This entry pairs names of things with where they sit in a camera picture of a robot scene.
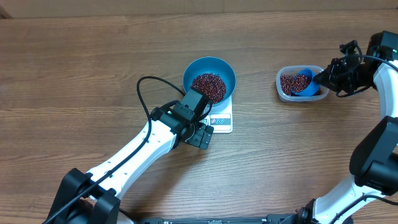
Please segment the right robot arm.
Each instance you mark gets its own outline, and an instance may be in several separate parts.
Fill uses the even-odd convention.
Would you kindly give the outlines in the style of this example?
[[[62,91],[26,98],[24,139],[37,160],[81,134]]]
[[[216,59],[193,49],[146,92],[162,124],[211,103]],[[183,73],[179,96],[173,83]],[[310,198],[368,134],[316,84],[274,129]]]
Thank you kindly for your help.
[[[384,30],[372,35],[365,53],[356,40],[341,44],[340,52],[344,56],[320,73],[306,70],[310,83],[292,93],[313,95],[323,86],[344,98],[373,88],[381,120],[354,149],[350,175],[294,215],[284,215],[282,223],[352,223],[353,214],[374,200],[397,205],[388,200],[397,192],[397,34]]]

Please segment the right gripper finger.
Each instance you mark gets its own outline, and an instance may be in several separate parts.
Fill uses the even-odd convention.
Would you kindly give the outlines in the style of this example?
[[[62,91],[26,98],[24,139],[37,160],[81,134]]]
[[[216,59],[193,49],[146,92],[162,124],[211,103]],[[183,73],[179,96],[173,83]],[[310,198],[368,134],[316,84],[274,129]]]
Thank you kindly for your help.
[[[326,77],[326,78],[313,78],[313,81],[321,86],[324,86],[325,88],[337,92],[338,87],[336,85],[336,80],[331,77]]]
[[[333,76],[333,67],[327,67],[313,77],[313,81],[330,81]]]

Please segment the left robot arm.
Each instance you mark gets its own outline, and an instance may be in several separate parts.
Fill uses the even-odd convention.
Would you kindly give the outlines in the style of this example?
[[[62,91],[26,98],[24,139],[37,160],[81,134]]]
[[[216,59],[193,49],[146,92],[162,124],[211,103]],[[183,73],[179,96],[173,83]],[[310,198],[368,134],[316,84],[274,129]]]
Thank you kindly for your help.
[[[132,223],[120,204],[137,178],[181,142],[208,147],[213,128],[201,122],[207,104],[208,100],[184,98],[155,108],[142,131],[113,157],[87,173],[70,170],[46,223]]]

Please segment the blue plastic measuring scoop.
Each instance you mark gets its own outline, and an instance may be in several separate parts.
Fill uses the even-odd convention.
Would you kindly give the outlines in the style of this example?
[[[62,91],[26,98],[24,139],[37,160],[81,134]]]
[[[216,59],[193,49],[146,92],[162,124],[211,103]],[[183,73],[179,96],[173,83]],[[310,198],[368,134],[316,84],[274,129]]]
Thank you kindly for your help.
[[[320,85],[313,81],[315,73],[305,68],[293,77],[291,91],[297,96],[313,96],[320,89]]]

